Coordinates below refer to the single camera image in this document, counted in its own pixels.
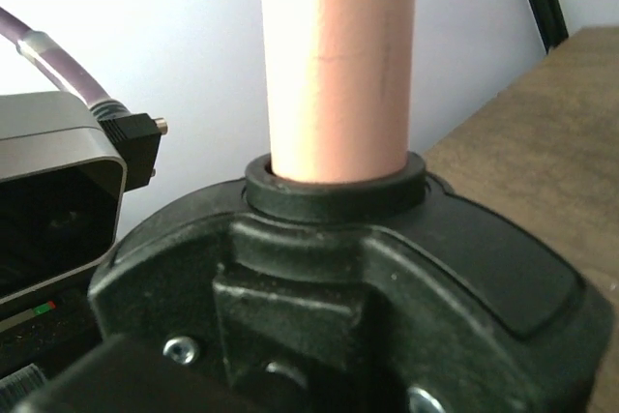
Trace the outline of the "pink music stand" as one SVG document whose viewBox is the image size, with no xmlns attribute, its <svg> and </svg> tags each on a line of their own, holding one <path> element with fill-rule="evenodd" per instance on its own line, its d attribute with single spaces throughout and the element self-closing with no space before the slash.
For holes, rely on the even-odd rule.
<svg viewBox="0 0 619 413">
<path fill-rule="evenodd" d="M 600 291 L 408 149 L 414 0 L 261 0 L 270 151 L 1 301 L 5 412 L 583 412 Z M 163 119 L 1 33 L 153 176 Z"/>
</svg>

